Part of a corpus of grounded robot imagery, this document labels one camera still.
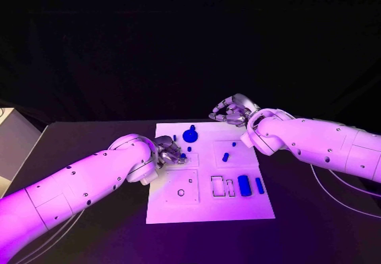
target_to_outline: blue object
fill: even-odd
[[[226,162],[228,161],[228,153],[223,154],[223,158],[222,161]]]
[[[239,191],[242,196],[251,195],[249,183],[248,183],[248,176],[241,175],[238,176],[238,184],[239,184]]]
[[[194,125],[190,126],[190,129],[184,131],[181,134],[181,138],[184,139],[184,142],[193,143],[196,141],[196,138],[199,137],[196,133]]]
[[[262,187],[262,183],[259,181],[259,178],[255,178],[255,182],[256,182],[259,194],[264,194],[264,187]]]

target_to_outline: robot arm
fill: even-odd
[[[216,115],[222,106],[228,115]],[[280,109],[259,109],[239,94],[219,103],[209,117],[246,125],[241,140],[262,154],[285,149],[300,161],[381,183],[381,136],[334,122],[294,118]]]
[[[118,138],[108,150],[93,153],[0,200],[0,263],[103,198],[124,179],[145,185],[157,178],[155,167],[166,162],[184,163],[170,137],[154,141],[137,134]]]

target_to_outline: white cable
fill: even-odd
[[[350,188],[353,188],[355,190],[360,191],[362,193],[366,193],[369,195],[373,195],[373,196],[378,196],[381,197],[381,194],[375,194],[373,192],[369,192],[369,191],[365,191],[362,189],[359,189],[357,187],[355,187],[353,185],[350,185],[346,181],[342,180],[342,178],[334,174],[334,172],[331,170],[329,170],[330,173],[334,175],[334,177],[337,178],[337,180],[344,184],[347,185]]]
[[[365,212],[362,212],[362,211],[359,211],[359,210],[356,210],[355,208],[350,208],[347,205],[344,205],[333,196],[331,196],[331,194],[326,191],[326,189],[324,189],[324,187],[323,187],[323,185],[321,185],[321,183],[320,183],[320,181],[318,181],[318,179],[317,179],[317,176],[316,176],[316,173],[314,173],[314,169],[313,169],[313,167],[311,167],[311,172],[313,172],[313,175],[314,175],[314,179],[316,179],[316,181],[317,181],[317,183],[318,183],[318,185],[320,185],[320,187],[321,187],[321,189],[323,189],[323,191],[327,193],[327,195],[330,196],[330,198],[342,205],[342,206],[344,206],[346,208],[349,208],[350,210],[353,210],[355,212],[357,212],[357,213],[363,213],[363,215],[366,215],[366,216],[372,216],[372,217],[376,217],[376,218],[381,218],[381,216],[376,216],[376,215],[373,215],[373,214],[370,214],[370,213],[365,213]]]
[[[27,263],[30,263],[30,261],[31,260],[34,260],[49,249],[50,249],[50,247],[53,247],[54,246],[54,244],[57,243],[57,241],[62,239],[62,237],[66,235],[66,233],[69,232],[69,230],[70,230],[70,228],[73,227],[73,225],[75,225],[75,223],[76,223],[76,221],[77,221],[77,219],[80,218],[80,215],[82,215],[82,213],[83,213],[83,211],[85,210],[82,210],[82,212],[79,213],[79,216],[76,217],[76,219],[75,219],[75,221],[73,221],[73,223],[70,224],[70,226],[69,226],[69,228],[67,228],[67,230],[64,231],[64,233],[62,234],[62,236],[59,237],[59,239],[53,242],[53,244],[24,263],[24,264],[27,264]],[[52,238],[57,235],[57,233],[59,233],[59,231],[63,229],[63,227],[64,227],[64,225],[60,227],[60,229],[57,230],[57,232],[54,233],[54,235],[49,238],[49,240],[41,244],[41,246],[15,263],[15,264],[18,264],[46,244],[47,244],[47,242],[52,240]]]

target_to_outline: dark table surface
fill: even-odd
[[[5,194],[106,149],[119,136],[137,133],[153,138],[155,123],[207,121],[53,123]],[[66,236],[31,263],[381,263],[381,219],[333,201],[310,165],[290,152],[278,151],[271,157],[256,152],[256,156],[275,219],[145,224],[148,186],[125,182],[83,211]],[[343,203],[381,215],[369,195],[343,185],[324,169],[317,168],[316,174]],[[362,185],[356,177],[340,176]],[[24,247],[11,263],[60,226]]]

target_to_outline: black curtain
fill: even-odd
[[[376,4],[342,1],[28,7],[1,18],[0,106],[41,129],[206,118],[239,92],[381,133],[379,19]]]

